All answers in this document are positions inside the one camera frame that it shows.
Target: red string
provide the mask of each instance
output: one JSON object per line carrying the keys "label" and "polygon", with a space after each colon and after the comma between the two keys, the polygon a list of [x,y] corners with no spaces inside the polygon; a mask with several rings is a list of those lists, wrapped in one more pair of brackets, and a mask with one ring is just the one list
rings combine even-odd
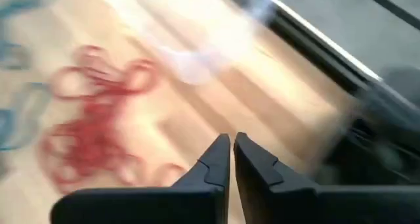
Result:
{"label": "red string", "polygon": [[[79,48],[74,58],[77,66],[58,71],[52,77],[51,88],[54,96],[59,99],[81,101],[81,117],[54,126],[43,137],[41,163],[45,172],[63,193],[70,192],[72,186],[102,170],[112,171],[124,185],[140,184],[144,177],[129,179],[124,176],[123,170],[127,166],[145,169],[145,162],[127,153],[119,141],[115,124],[127,97],[149,93],[156,87],[158,77],[153,63],[149,60],[135,60],[128,63],[126,70],[119,70],[113,67],[106,51],[96,46]],[[92,93],[64,94],[61,85],[69,74],[80,74],[87,79],[87,87]],[[146,76],[146,80],[135,87],[133,85],[139,74]],[[57,144],[57,139],[67,143]],[[169,170],[185,172],[184,168],[176,164],[164,164],[156,170],[152,184],[162,186],[165,172]]]}

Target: black plastic piece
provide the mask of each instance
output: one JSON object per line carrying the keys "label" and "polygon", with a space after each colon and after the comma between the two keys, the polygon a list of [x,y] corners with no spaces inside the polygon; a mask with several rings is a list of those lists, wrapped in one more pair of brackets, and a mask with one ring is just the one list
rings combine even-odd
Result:
{"label": "black plastic piece", "polygon": [[172,187],[77,191],[55,204],[51,223],[225,224],[229,179],[230,140],[220,135]]}
{"label": "black plastic piece", "polygon": [[[240,7],[246,7],[250,2],[250,0],[234,1]],[[367,88],[370,79],[353,63],[283,9],[276,7],[274,12],[270,15],[272,18],[267,24],[268,27],[327,74],[340,87],[352,95],[360,89]]]}
{"label": "black plastic piece", "polygon": [[239,133],[236,177],[245,220],[263,223],[417,223],[420,188],[323,186]]}

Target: light wood surface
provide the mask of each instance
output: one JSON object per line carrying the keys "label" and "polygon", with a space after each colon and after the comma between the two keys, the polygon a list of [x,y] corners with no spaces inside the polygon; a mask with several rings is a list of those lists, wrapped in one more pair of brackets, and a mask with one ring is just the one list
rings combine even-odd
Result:
{"label": "light wood surface", "polygon": [[[219,18],[238,15],[229,0],[221,3],[224,7],[215,9]],[[143,0],[141,8],[137,17],[149,34],[165,44],[185,50],[202,41],[200,33],[193,33],[196,26],[168,12],[165,0]],[[198,31],[220,29],[220,19],[196,23],[204,29]],[[121,67],[138,57],[157,62],[159,87],[130,100],[118,123],[127,148],[150,164],[148,175],[168,161],[189,168],[219,133],[228,133],[233,139],[239,131],[297,171],[308,171],[352,104],[352,99],[305,57],[260,25],[246,54],[203,85],[179,81],[170,70],[171,62],[124,25],[104,0],[52,0],[46,7],[13,18],[8,26],[14,41],[31,51],[33,69],[1,72],[2,95],[11,95],[27,81],[47,82],[53,72],[72,64],[71,53],[82,44],[107,49]],[[235,40],[230,44],[235,47]],[[7,105],[7,97],[1,103]],[[72,104],[53,101],[42,118],[42,128],[70,119],[75,110]],[[60,198],[41,172],[37,142],[2,153],[8,173],[0,178],[1,224],[48,223],[49,210]],[[232,157],[229,222],[243,223],[233,161]],[[114,184],[103,178],[86,186]]]}

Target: blue design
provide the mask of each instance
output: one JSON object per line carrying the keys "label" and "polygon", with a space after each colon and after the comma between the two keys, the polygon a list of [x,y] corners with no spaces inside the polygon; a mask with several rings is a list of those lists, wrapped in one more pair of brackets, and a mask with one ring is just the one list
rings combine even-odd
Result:
{"label": "blue design", "polygon": [[41,6],[43,0],[9,0],[0,5],[0,62],[12,59],[14,64],[3,65],[4,70],[26,70],[30,65],[29,53],[20,45],[10,43],[7,40],[5,20],[19,12]]}
{"label": "blue design", "polygon": [[[42,91],[33,106],[25,114],[27,120],[16,126],[16,121],[23,115],[23,109],[35,91]],[[21,92],[15,94],[10,109],[0,110],[0,151],[14,150],[29,144],[38,133],[38,120],[47,109],[51,94],[48,85],[44,83],[27,83]],[[19,137],[10,144],[12,134],[19,129]]]}

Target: black clamp jaw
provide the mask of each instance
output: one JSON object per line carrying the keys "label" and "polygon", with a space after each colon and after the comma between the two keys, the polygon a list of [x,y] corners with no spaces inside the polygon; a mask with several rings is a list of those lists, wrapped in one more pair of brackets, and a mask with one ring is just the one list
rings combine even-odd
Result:
{"label": "black clamp jaw", "polygon": [[[248,224],[417,223],[420,189],[319,185],[238,133],[236,177]],[[65,196],[53,224],[227,223],[230,141],[220,135],[169,188],[93,189]]]}

